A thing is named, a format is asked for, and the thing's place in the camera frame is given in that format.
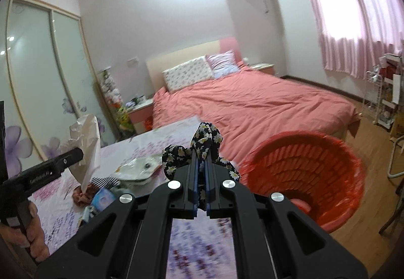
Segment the person's left hand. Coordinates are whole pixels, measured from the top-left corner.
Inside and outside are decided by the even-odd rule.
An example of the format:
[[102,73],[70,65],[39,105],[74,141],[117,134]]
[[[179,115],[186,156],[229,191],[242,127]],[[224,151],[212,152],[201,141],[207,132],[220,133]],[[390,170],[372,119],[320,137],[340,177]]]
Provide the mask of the person's left hand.
[[44,240],[44,231],[41,227],[36,205],[30,202],[29,210],[32,220],[25,234],[22,234],[19,229],[13,229],[1,224],[1,236],[8,243],[29,248],[30,254],[35,258],[36,262],[43,262],[49,257],[49,248]]

